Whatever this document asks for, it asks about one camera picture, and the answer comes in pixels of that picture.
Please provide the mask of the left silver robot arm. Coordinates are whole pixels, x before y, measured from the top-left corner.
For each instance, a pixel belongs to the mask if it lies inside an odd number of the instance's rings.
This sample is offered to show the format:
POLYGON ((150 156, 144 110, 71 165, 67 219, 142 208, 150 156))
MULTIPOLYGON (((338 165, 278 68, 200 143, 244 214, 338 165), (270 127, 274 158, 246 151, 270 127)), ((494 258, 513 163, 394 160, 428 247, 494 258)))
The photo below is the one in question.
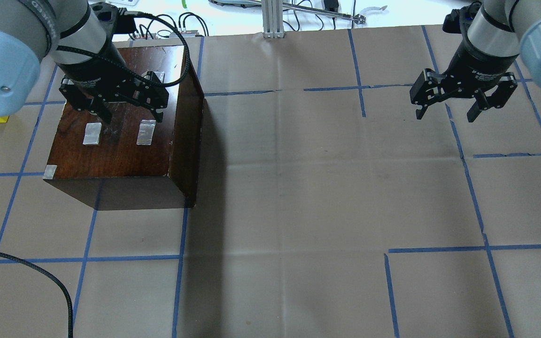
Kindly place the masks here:
POLYGON ((140 12, 86 0, 0 0, 0 117, 17 113, 50 56, 65 76, 60 92, 76 111, 110 123, 108 103, 129 103, 163 120, 166 85, 128 69, 114 34, 135 30, 140 12))

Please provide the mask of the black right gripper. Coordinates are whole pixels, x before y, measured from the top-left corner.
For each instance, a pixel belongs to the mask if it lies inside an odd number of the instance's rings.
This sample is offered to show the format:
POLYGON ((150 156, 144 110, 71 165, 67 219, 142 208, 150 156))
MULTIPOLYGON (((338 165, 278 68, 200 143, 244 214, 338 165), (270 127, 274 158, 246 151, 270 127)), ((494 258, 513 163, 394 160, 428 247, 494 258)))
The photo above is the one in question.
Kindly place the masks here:
POLYGON ((490 108, 502 108, 518 87, 514 74, 497 75, 495 80, 479 81, 472 74, 457 77, 448 73, 437 73, 432 69, 421 71, 410 89, 410 102, 418 105, 415 117, 421 120, 430 105, 449 98, 475 99, 466 117, 469 123, 490 108))

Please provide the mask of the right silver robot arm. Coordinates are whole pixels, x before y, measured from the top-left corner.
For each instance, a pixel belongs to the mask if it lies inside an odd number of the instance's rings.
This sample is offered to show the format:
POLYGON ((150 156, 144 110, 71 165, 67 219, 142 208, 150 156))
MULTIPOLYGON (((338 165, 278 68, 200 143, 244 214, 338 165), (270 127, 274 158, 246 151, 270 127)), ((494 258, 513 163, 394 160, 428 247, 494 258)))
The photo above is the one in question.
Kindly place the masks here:
POLYGON ((425 69, 410 90, 421 119, 428 107, 449 98, 474 99, 474 122, 485 110, 502 108, 517 88, 509 68, 520 56, 541 88, 541 0, 475 0, 453 9, 442 30, 462 40, 444 73, 425 69))

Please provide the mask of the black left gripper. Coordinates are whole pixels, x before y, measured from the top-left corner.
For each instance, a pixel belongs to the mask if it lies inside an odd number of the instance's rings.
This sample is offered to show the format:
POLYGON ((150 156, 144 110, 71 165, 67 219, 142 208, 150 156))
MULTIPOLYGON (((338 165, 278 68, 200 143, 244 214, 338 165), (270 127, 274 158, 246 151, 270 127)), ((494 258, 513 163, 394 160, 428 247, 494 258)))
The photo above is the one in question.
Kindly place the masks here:
POLYGON ((108 103, 129 103, 148 109, 154 120, 161 123, 163 109, 167 108, 169 100, 167 88, 159 86, 165 73, 146 71, 141 75, 154 84, 146 84, 131 75, 111 81, 99 78, 84 84, 78 84, 77 81, 65 76, 60 84, 59 92, 74 110, 88 111, 99 117, 105 124, 110 124, 112 120, 112 114, 107 109, 108 103))

